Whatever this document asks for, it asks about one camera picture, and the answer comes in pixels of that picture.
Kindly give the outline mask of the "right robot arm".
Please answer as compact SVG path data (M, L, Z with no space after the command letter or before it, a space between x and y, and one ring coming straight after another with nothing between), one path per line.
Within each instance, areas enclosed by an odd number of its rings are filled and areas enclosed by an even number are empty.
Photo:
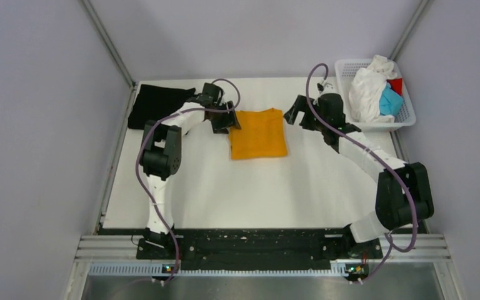
M420 162L398 159L371 142L355 124L346 121L343 100L337 93L317 99L298 95L284 120L318 131L323 141L338 154L360 167L377 184L374 209L344 227L341 248L350 258L359 257L367 243L384 236L401 253L416 243L418 222L434 214L433 198L426 167Z

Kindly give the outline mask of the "orange t shirt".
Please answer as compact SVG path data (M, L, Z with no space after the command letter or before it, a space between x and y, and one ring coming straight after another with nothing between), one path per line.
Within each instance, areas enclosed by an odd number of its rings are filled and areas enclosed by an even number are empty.
M288 155L281 110L239 111L236 116L241 128L232 128L229 132L232 160Z

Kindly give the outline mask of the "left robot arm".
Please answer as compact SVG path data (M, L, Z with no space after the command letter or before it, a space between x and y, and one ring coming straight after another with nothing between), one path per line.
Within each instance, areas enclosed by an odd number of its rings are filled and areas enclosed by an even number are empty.
M136 159L137 180L149 198L149 217L144 240L160 258L181 257L169 209L167 187L181 167L183 137L195 126L210 122L215 134L227 134L241 125L235 109L239 101L223 101L218 81L204 83L202 91L190 97L177 111L144 127Z

